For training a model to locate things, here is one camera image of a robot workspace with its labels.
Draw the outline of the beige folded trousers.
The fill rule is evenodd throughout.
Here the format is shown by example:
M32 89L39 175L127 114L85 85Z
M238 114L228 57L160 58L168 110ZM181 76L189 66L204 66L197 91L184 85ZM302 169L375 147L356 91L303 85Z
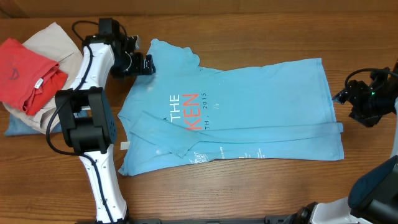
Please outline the beige folded trousers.
M63 89L67 90L71 87L78 75L83 56L75 43L57 23L54 22L45 29L38 31L26 40L23 46L39 55L57 61L60 64L61 71L68 75ZM44 134L50 117L55 112L55 100L52 98L33 116L28 116L7 104L4 107L26 125Z

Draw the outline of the light blue printed t-shirt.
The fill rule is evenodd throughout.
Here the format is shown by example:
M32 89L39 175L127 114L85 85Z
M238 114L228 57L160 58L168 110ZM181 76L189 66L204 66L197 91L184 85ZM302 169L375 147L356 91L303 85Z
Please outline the light blue printed t-shirt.
M138 77L119 112L122 175L222 159L344 158L320 58L221 71L154 39L156 72Z

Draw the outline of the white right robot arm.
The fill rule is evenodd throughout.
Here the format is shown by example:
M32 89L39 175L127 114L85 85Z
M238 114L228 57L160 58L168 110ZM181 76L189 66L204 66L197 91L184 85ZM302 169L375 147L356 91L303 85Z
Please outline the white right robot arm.
M349 117L370 128L388 113L397 113L397 78L368 86L349 81L333 97L333 101L349 101L353 107ZM353 185L349 196L331 203L313 202L297 213L278 218L277 223L397 223L397 136L391 158Z

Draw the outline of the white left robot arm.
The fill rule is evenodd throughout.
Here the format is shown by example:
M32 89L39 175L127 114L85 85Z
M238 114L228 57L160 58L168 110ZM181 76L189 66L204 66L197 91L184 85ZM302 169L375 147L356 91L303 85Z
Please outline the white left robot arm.
M114 166L116 121L105 95L108 75L151 75L151 55L138 52L138 36L92 35L83 42L83 61L70 89L55 95L65 143L79 157L96 204L95 223L130 223Z

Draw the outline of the red folded t-shirt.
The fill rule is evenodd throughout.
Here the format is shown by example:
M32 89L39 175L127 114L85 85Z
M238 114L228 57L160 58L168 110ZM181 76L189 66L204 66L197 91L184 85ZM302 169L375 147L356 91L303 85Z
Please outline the red folded t-shirt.
M68 74L60 64L15 39L1 44L1 101L26 115L37 114L61 90Z

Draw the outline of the blue folded jeans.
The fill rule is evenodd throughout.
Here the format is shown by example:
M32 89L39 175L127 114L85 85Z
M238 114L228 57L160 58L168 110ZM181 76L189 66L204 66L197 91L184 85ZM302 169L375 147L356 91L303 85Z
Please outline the blue folded jeans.
M75 117L87 117L87 111L82 111L74 114ZM57 124L51 133L60 133L62 132L62 128L60 124ZM42 134L41 132L34 130L30 126L26 125L19 118L16 118L14 115L10 114L9 117L9 126L4 133L5 136L23 136L23 135L33 135L33 134Z

